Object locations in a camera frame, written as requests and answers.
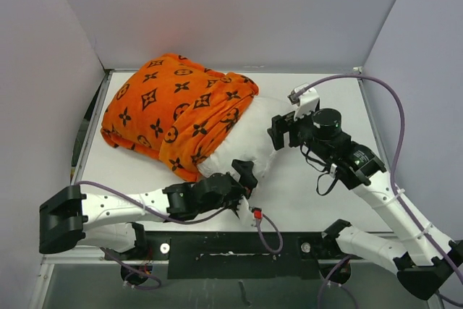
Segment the white pillow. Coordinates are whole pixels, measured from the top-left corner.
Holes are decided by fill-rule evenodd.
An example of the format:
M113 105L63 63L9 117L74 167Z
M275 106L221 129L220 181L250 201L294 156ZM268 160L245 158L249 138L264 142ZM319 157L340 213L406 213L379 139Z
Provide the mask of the white pillow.
M233 178L238 173L232 168L234 159L253 162L252 172L257 179L262 179L274 160L274 150L267 129L271 119L292 111L290 104L275 98L254 98L239 121L232 127L219 147L198 165L200 174L209 177L215 173L230 173Z

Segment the orange patterned plush pillowcase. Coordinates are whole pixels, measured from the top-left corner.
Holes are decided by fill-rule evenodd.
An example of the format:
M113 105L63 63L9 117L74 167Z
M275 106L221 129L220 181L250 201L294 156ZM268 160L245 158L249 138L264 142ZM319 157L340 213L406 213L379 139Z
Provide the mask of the orange patterned plush pillowcase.
M116 92L101 122L101 135L163 162L187 182L226 139L258 86L234 72L218 72L179 54L146 62Z

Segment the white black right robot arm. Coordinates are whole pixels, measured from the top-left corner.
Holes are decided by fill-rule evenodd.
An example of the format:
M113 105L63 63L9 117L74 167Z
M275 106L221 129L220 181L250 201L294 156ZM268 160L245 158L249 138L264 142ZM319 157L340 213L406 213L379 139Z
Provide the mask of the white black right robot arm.
M396 241L363 232L338 220L325 230L322 248L337 258L355 255L395 274L413 296L429 300L462 264L462 242L435 227L391 182L382 160L341 128L341 114L320 109L301 118L294 112L277 115L268 129L276 150L289 135L293 148L314 153L307 161L323 166L323 173L363 199L388 225Z

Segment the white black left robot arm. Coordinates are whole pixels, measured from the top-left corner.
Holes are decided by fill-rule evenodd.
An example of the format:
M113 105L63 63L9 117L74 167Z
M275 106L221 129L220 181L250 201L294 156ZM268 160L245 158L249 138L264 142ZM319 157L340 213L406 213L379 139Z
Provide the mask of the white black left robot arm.
M147 250L144 221L199 224L229 209L251 221L248 199L258 179L252 161L233 160L230 173L183 182L150 192L125 195L94 182L101 194L85 193L88 182L61 189L39 208L39 251L63 253L77 245L103 247L132 259Z

